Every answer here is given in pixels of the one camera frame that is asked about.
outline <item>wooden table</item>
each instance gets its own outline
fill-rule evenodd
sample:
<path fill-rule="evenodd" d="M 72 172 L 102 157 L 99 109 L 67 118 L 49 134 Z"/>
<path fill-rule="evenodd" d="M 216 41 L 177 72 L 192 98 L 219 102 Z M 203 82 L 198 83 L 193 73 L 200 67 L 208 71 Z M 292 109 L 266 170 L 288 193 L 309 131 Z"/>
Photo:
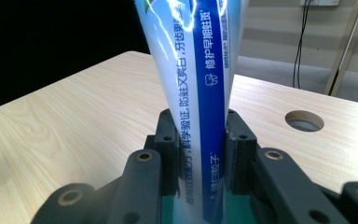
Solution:
<path fill-rule="evenodd" d="M 119 177 L 165 108 L 152 57 L 138 52 L 0 106 L 0 223 L 29 223 L 69 183 L 98 189 Z M 357 103 L 235 76 L 230 108 L 262 147 L 288 152 L 314 182 L 340 191 L 358 180 Z M 293 129 L 284 119 L 293 110 L 319 115 L 324 128 Z"/>

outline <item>black wall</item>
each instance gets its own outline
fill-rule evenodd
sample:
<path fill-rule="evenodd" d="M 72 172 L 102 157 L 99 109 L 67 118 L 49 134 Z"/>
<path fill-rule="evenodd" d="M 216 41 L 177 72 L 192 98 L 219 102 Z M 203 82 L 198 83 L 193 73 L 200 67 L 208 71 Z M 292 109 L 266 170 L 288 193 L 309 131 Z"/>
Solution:
<path fill-rule="evenodd" d="M 131 0 L 0 3 L 0 105 L 127 50 L 149 53 Z"/>

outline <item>wall socket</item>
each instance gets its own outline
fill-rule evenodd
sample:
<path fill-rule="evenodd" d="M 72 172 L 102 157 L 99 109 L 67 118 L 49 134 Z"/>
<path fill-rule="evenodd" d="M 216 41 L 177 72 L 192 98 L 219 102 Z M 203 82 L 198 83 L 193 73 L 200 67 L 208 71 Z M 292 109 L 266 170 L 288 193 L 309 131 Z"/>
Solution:
<path fill-rule="evenodd" d="M 300 0 L 300 5 L 304 6 L 309 0 Z M 310 0 L 310 6 L 312 7 L 336 7 L 339 0 Z"/>

